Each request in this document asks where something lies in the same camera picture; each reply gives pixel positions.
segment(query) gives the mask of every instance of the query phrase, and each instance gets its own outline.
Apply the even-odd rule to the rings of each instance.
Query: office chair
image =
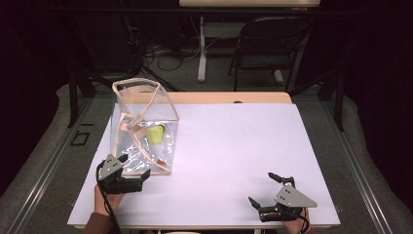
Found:
[[[300,18],[264,17],[248,22],[240,32],[228,75],[235,66],[234,92],[240,70],[289,70],[288,90],[300,43],[310,33],[311,23]]]

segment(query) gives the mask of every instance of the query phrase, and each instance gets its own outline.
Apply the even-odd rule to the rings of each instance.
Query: white paper sheet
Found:
[[[179,124],[171,175],[152,175],[127,194],[121,226],[156,228],[269,228],[248,196],[275,205],[282,188],[268,177],[294,176],[296,188],[318,203],[314,226],[340,224],[294,104],[176,104]],[[94,173],[110,148],[110,125],[94,156],[69,225],[83,226],[94,210]]]

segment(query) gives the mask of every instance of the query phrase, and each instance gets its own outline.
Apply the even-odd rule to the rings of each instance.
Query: person's hand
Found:
[[[307,220],[309,220],[309,223],[308,223],[309,229],[306,231],[306,233],[308,233],[311,230],[309,210],[307,208],[303,209],[300,215],[305,217]],[[304,223],[304,220],[301,218],[297,218],[292,221],[283,221],[282,224],[285,226],[285,228],[288,230],[290,234],[300,233],[301,229],[303,228],[303,225],[306,225]]]
[[[119,205],[121,204],[121,201],[124,198],[124,195],[124,193],[107,194],[107,201],[109,202],[113,212],[118,210]],[[109,213],[106,211],[104,207],[104,200],[97,185],[94,187],[94,211],[96,213],[109,216]]]

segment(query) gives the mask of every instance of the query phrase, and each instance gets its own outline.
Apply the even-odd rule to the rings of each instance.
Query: person's arm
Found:
[[[108,194],[107,200],[113,211],[118,210],[125,194]],[[83,229],[84,234],[105,234],[109,233],[113,227],[113,222],[109,213],[105,209],[103,197],[99,187],[94,187],[94,212],[91,214],[88,223]]]
[[[307,208],[303,209],[300,215],[305,217],[309,221],[309,228],[307,229],[305,234],[316,234],[316,230],[311,228],[309,210]],[[297,218],[293,221],[283,221],[282,224],[285,226],[285,228],[288,230],[290,234],[304,234],[301,233],[301,229],[303,228],[305,223],[304,220],[301,218]]]

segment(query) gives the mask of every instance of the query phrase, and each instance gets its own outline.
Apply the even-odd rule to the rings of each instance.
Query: transparent bag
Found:
[[[115,82],[112,89],[119,107],[112,116],[112,155],[129,155],[123,174],[170,174],[179,117],[167,91],[143,78]]]

